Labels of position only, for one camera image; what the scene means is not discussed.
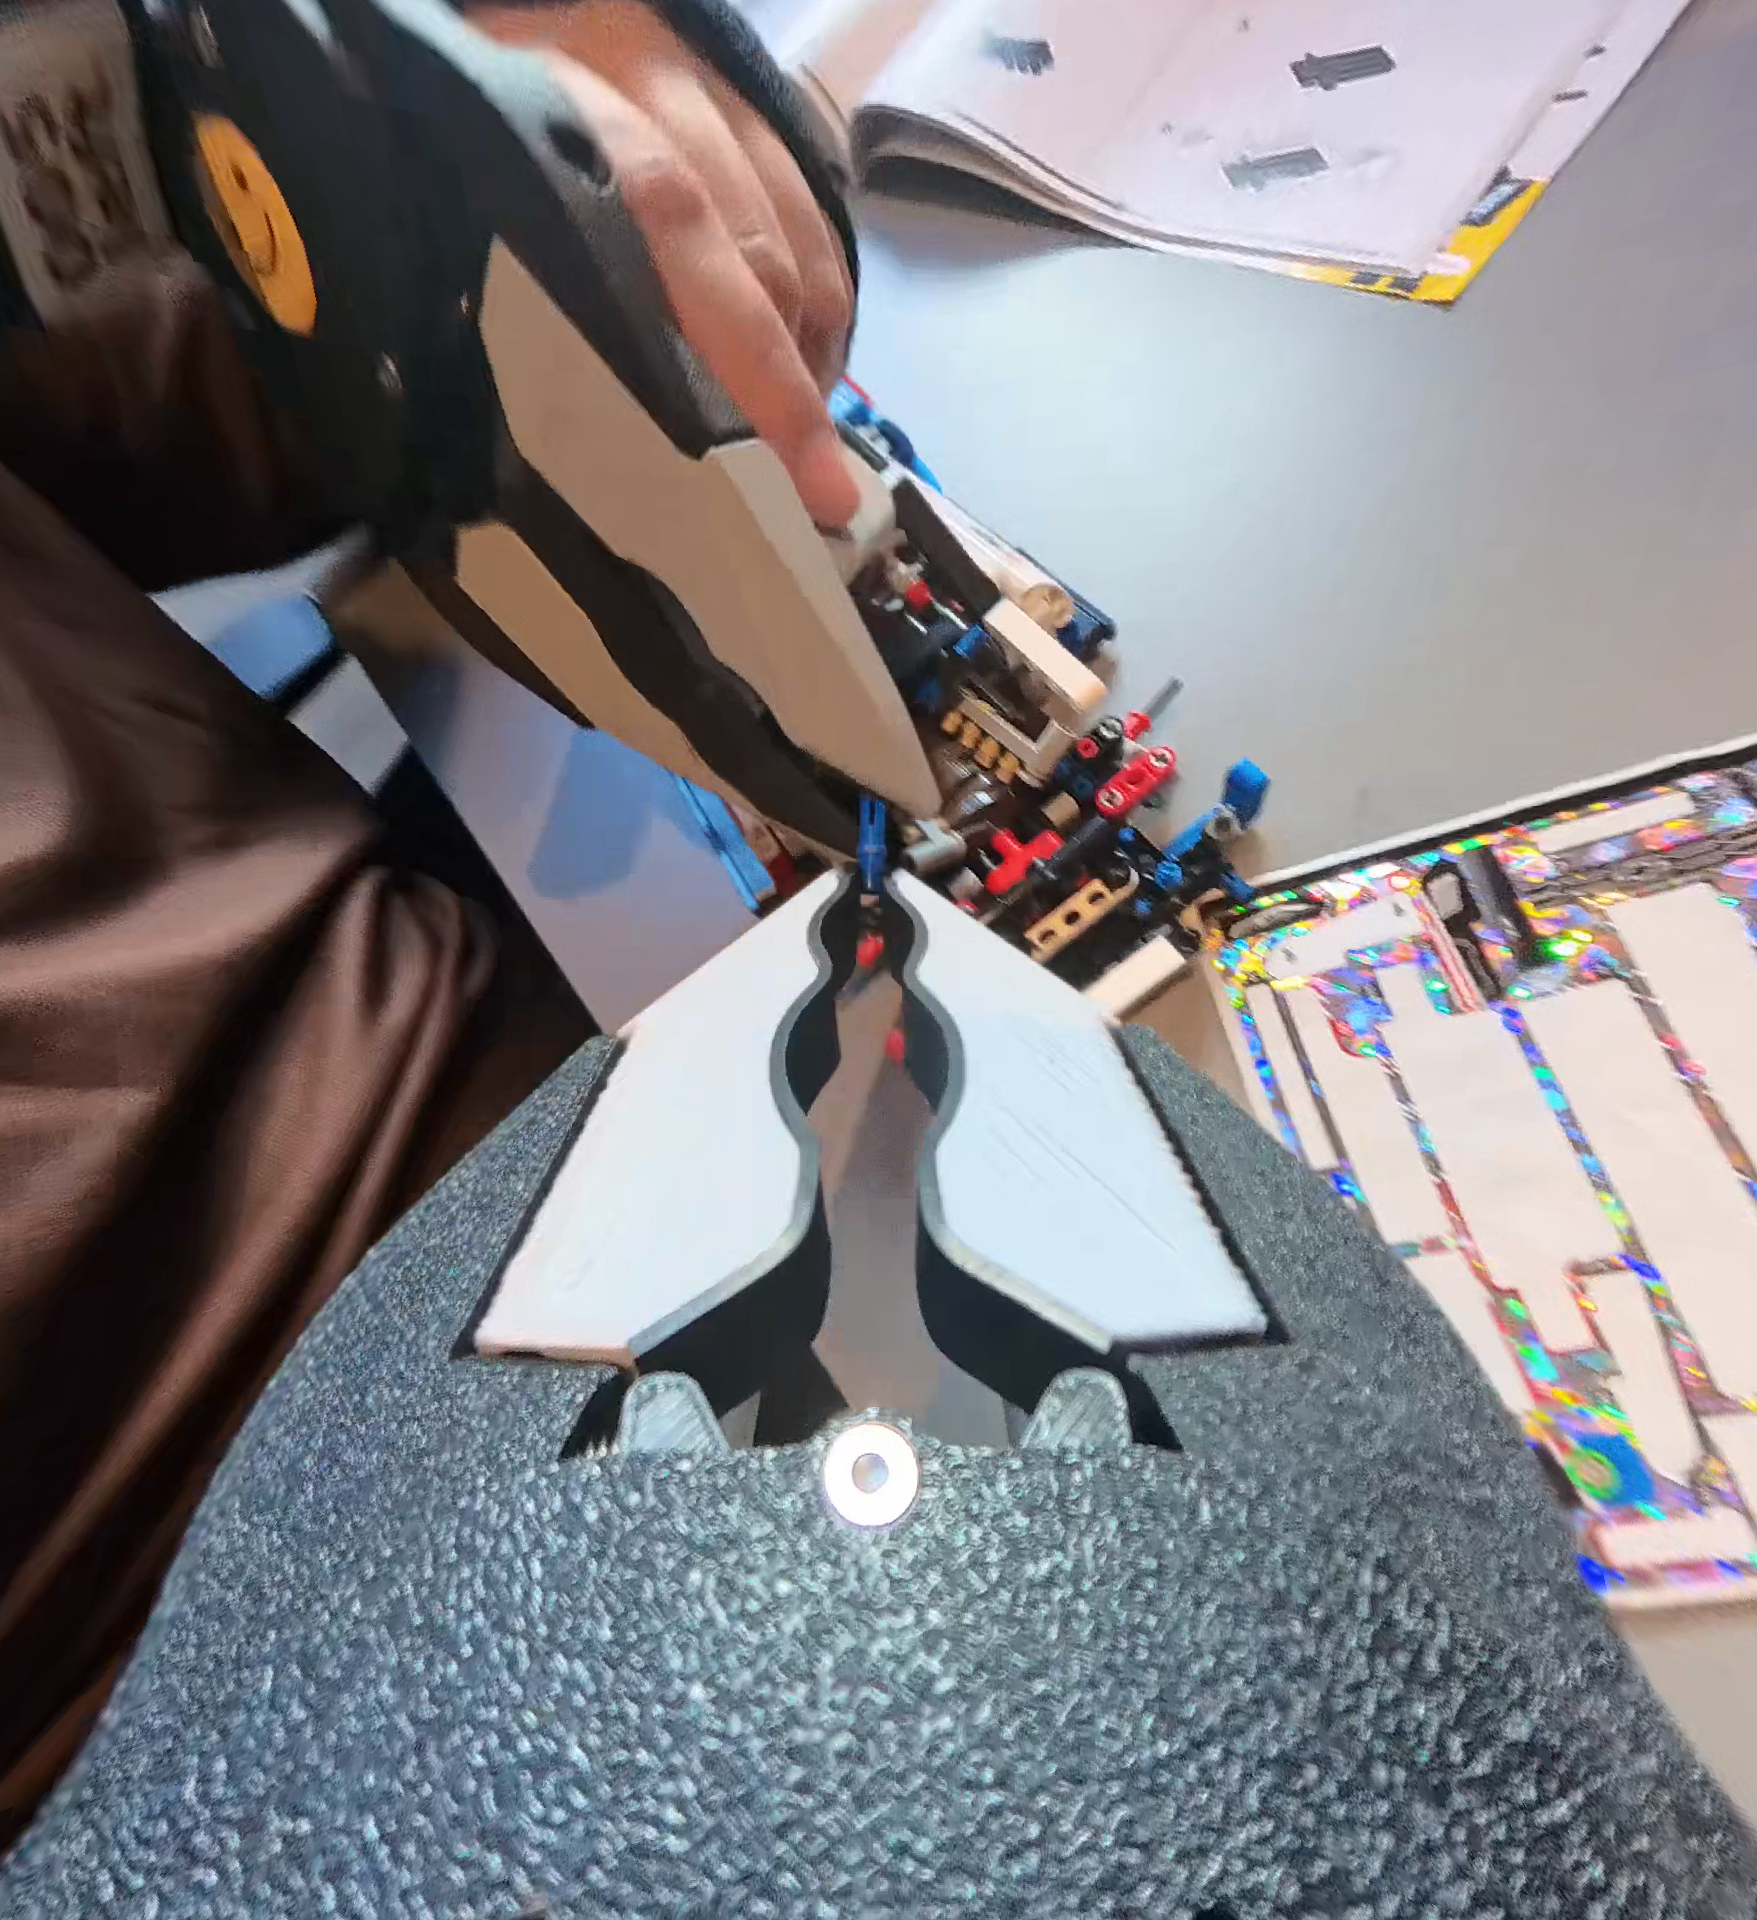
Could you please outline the toy brick race car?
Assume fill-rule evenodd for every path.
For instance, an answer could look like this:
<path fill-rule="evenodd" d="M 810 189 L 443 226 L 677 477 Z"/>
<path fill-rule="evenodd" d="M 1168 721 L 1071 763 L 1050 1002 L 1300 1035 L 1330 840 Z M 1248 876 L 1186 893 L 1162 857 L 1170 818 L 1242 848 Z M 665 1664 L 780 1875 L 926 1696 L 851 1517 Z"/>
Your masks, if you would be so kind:
<path fill-rule="evenodd" d="M 855 382 L 831 416 L 896 513 L 850 589 L 939 780 L 930 814 L 889 813 L 891 865 L 1107 1016 L 1136 1016 L 1193 967 L 1205 913 L 1250 899 L 1235 849 L 1270 777 L 1239 759 L 1193 824 L 1166 828 L 1178 679 L 1116 704 L 1099 674 L 1112 617 L 956 507 Z"/>

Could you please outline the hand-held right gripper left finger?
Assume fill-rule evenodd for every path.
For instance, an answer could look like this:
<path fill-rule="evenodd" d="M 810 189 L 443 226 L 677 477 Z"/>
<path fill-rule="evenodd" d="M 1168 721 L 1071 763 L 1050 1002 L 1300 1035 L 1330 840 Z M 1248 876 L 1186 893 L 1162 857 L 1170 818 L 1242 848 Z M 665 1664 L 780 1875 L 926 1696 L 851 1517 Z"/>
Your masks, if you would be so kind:
<path fill-rule="evenodd" d="M 850 973 L 837 870 L 625 1023 L 474 1314 L 477 1355 L 745 1404 L 811 1348 L 831 1272 L 811 1109 Z"/>

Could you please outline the holographic sticker sheet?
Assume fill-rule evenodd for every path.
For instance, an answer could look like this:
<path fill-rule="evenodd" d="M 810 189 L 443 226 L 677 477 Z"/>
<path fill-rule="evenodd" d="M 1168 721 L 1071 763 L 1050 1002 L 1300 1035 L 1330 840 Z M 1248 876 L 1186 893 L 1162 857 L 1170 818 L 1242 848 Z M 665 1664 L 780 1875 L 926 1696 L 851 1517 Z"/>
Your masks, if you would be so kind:
<path fill-rule="evenodd" d="M 1757 736 L 1270 883 L 1250 1115 L 1450 1324 L 1622 1610 L 1757 1598 Z"/>

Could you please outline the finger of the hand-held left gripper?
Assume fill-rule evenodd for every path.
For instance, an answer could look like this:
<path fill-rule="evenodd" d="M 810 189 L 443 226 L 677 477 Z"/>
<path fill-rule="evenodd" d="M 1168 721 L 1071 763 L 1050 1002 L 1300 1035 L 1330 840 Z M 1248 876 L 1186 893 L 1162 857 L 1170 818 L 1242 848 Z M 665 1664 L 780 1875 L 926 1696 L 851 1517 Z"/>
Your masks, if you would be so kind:
<path fill-rule="evenodd" d="M 668 589 L 722 683 L 828 775 L 930 814 L 939 780 L 825 534 L 669 323 L 640 327 L 664 350 L 647 406 L 498 240 L 478 324 L 515 451 Z"/>
<path fill-rule="evenodd" d="M 695 541 L 674 568 L 614 553 L 578 515 L 458 534 L 445 617 L 536 692 L 664 771 L 825 856 L 858 845 L 866 629 L 806 534 Z"/>

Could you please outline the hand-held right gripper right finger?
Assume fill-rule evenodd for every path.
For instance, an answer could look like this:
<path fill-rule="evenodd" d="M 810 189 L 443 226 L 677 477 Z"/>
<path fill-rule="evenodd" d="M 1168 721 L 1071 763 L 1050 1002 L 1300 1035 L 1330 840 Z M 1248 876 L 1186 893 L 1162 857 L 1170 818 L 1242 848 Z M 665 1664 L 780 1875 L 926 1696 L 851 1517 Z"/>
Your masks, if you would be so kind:
<path fill-rule="evenodd" d="M 963 1373 L 1034 1404 L 1093 1369 L 1267 1341 L 1273 1308 L 1116 1023 L 910 874 L 885 883 L 902 1059 L 928 1106 L 915 1298 Z"/>

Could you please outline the open instruction booklet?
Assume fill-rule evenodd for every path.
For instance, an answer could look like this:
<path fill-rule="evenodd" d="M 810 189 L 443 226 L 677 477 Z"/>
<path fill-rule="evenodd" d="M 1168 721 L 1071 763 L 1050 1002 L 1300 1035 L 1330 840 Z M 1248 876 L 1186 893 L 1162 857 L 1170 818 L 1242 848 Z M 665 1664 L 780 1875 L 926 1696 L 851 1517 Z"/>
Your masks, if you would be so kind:
<path fill-rule="evenodd" d="M 1685 2 L 837 2 L 778 56 L 858 179 L 1448 306 Z"/>

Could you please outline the grey desk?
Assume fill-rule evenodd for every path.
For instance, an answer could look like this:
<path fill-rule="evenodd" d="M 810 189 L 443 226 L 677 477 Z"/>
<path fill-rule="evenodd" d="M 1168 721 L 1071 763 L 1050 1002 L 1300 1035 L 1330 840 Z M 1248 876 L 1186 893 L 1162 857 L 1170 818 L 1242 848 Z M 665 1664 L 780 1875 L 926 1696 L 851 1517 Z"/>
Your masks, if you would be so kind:
<path fill-rule="evenodd" d="M 1757 5 L 1692 5 L 1462 300 L 1093 247 L 891 167 L 861 210 L 855 380 L 987 524 L 1178 675 L 1189 813 L 1275 779 L 1253 874 L 1757 732 Z M 741 931 L 660 780 L 478 660 L 381 674 L 448 798 L 614 1024 Z M 824 1362 L 939 1437 L 1001 1428 L 913 1306 L 922 1106 L 850 1020 L 819 1108 Z M 1757 1604 L 1626 1632 L 1757 1823 Z"/>

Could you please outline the person's left hand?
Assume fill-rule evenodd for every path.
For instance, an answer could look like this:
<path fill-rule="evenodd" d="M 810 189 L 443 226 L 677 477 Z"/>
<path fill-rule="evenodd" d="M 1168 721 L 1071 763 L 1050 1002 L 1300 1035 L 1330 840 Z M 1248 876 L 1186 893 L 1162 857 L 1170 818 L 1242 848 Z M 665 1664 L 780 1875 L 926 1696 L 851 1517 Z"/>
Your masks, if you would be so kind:
<path fill-rule="evenodd" d="M 858 511 L 830 398 L 858 320 L 858 269 L 830 161 L 801 161 L 764 89 L 712 53 L 699 5 L 466 5 L 539 55 L 581 111 L 703 367 L 777 454 L 811 521 Z"/>

